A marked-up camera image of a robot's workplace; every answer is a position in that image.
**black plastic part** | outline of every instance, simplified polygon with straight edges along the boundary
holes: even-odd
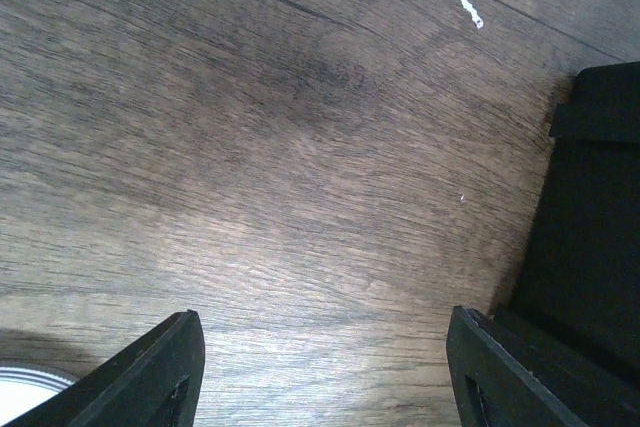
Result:
[[[568,105],[509,308],[640,389],[640,64],[583,71]]]
[[[456,307],[449,324],[447,357],[462,425],[586,426],[499,342],[506,330],[495,325],[487,332],[485,320]]]
[[[465,427],[640,425],[640,63],[581,72],[551,135],[508,308],[453,312]]]
[[[583,70],[551,137],[640,143],[640,62]]]
[[[173,314],[6,427],[191,427],[204,358],[198,314]]]

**white round object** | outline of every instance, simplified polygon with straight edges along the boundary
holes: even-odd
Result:
[[[0,425],[46,402],[76,380],[54,369],[17,363],[0,364]]]

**scratch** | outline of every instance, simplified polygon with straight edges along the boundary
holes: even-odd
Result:
[[[462,2],[462,7],[464,8],[464,10],[471,14],[471,20],[476,23],[476,27],[478,27],[478,29],[481,29],[484,25],[484,22],[478,15],[478,11],[473,7],[473,5],[471,5],[471,2],[469,2],[468,0],[460,0],[460,2]]]

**wood grain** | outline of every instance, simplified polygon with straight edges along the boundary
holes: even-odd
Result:
[[[197,425],[456,425],[553,103],[629,0],[0,0],[0,356],[84,375],[175,310]]]

